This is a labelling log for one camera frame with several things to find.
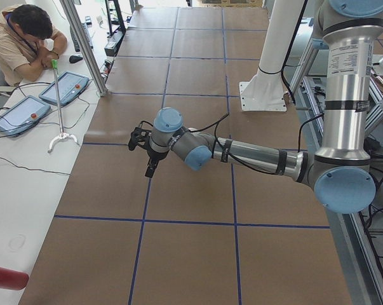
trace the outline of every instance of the robotic arm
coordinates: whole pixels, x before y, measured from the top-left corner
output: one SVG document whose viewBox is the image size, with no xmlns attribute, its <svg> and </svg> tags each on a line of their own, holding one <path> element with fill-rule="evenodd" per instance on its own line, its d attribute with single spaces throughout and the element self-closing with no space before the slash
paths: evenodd
<svg viewBox="0 0 383 305">
<path fill-rule="evenodd" d="M 286 175 L 308 185 L 330 210 L 349 214 L 366 208 L 375 197 L 370 157 L 363 150 L 373 42 L 383 32 L 383 0 L 318 1 L 314 36 L 328 44 L 324 136 L 314 155 L 288 152 L 194 132 L 181 113 L 163 108 L 152 130 L 135 128 L 129 149 L 144 148 L 152 177 L 169 150 L 193 170 L 209 159 L 244 164 L 259 172 Z"/>
</svg>

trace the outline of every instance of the red can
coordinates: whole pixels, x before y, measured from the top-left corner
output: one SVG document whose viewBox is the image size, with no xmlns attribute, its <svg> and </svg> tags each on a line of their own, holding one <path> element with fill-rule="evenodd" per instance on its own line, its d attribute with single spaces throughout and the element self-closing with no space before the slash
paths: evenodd
<svg viewBox="0 0 383 305">
<path fill-rule="evenodd" d="M 0 288 L 21 290 L 26 287 L 29 275 L 0 267 Z"/>
</svg>

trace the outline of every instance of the beige shirt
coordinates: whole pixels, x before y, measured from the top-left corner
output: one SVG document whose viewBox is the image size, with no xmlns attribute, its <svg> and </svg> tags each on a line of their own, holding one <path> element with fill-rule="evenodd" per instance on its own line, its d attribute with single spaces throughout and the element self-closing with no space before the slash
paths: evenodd
<svg viewBox="0 0 383 305">
<path fill-rule="evenodd" d="M 23 77 L 15 69 L 20 65 L 33 62 L 36 58 L 36 54 L 29 48 L 27 43 L 9 27 L 3 15 L 3 13 L 12 12 L 20 5 L 9 6 L 0 11 L 0 69 L 5 75 L 5 81 L 11 86 L 15 86 L 23 80 Z M 57 32 L 58 30 L 53 26 L 52 37 Z M 32 41 L 28 41 L 28 43 L 35 50 L 40 46 Z"/>
</svg>

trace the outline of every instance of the black mouse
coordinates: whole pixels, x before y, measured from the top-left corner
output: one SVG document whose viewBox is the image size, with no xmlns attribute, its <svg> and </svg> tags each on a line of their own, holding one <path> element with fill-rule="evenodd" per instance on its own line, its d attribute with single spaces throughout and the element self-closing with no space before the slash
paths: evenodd
<svg viewBox="0 0 383 305">
<path fill-rule="evenodd" d="M 79 62 L 82 59 L 83 59 L 82 55 L 75 54 L 75 55 L 70 56 L 69 62 L 70 62 L 70 64 L 75 64 L 76 62 Z"/>
</svg>

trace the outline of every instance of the white tabletop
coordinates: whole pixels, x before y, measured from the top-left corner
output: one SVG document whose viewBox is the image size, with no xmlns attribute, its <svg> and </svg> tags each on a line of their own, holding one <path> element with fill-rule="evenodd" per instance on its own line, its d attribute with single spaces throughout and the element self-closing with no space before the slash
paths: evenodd
<svg viewBox="0 0 383 305">
<path fill-rule="evenodd" d="M 104 51 L 107 36 L 99 28 L 90 29 L 90 34 L 95 58 L 101 67 L 107 59 Z M 66 52 L 58 61 L 59 74 L 72 71 L 91 79 L 84 60 L 69 63 L 70 55 L 75 53 L 70 40 Z M 53 71 L 44 71 L 38 81 L 54 81 Z M 23 93 L 16 90 L 5 106 L 15 105 L 24 98 L 24 94 L 37 97 L 45 88 L 46 85 L 24 86 Z M 62 116 L 65 127 L 77 123 L 73 128 L 65 129 L 65 132 L 75 135 L 81 145 L 99 100 L 94 82 L 90 82 L 80 98 L 87 102 L 75 99 L 62 108 Z M 51 110 L 56 109 L 56 106 L 51 106 Z M 19 137 L 1 138 L 0 157 L 18 166 L 70 173 L 80 146 L 72 139 L 67 139 L 57 142 L 53 151 L 48 153 L 51 140 L 60 134 L 60 127 L 42 123 L 58 123 L 58 112 L 51 113 Z M 0 267 L 31 273 L 68 178 L 68 175 L 59 173 L 17 168 L 0 159 Z M 23 290 L 0 289 L 0 305 L 18 304 L 22 294 Z"/>
</svg>

